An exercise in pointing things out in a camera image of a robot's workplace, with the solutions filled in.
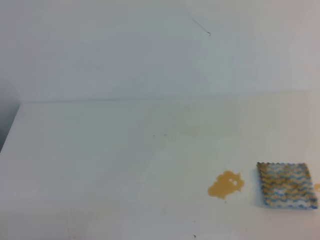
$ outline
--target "yellow stain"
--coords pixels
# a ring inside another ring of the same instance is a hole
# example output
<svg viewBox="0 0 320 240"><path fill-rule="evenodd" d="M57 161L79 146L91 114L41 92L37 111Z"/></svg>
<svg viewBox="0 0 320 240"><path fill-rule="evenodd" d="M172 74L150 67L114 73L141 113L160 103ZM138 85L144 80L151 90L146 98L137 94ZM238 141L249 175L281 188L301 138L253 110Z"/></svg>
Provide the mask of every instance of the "yellow stain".
<svg viewBox="0 0 320 240"><path fill-rule="evenodd" d="M241 192L245 181L241 179L241 174L234 174L232 171L225 171L216 178L214 184L208 188L208 194L211 197L225 199L227 195L235 191Z"/></svg>
<svg viewBox="0 0 320 240"><path fill-rule="evenodd" d="M320 192L320 183L316 183L314 185L314 189L317 191L317 192Z"/></svg>

